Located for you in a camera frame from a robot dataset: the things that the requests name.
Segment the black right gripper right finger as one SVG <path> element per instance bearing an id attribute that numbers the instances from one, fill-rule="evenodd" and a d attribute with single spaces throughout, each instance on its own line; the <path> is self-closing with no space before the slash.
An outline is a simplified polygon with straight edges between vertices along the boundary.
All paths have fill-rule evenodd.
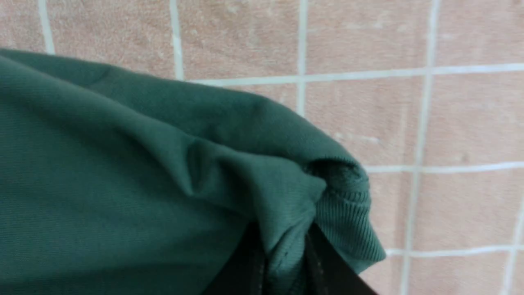
<path id="1" fill-rule="evenodd" d="M 376 295 L 337 253 L 314 223 L 305 237 L 307 295 Z"/>

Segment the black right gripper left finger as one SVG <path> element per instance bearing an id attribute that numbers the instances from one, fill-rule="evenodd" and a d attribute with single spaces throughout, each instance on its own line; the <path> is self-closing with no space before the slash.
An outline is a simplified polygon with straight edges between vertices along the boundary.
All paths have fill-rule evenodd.
<path id="1" fill-rule="evenodd" d="M 241 241 L 203 295 L 262 295 L 266 256 L 257 223 L 248 224 Z"/>

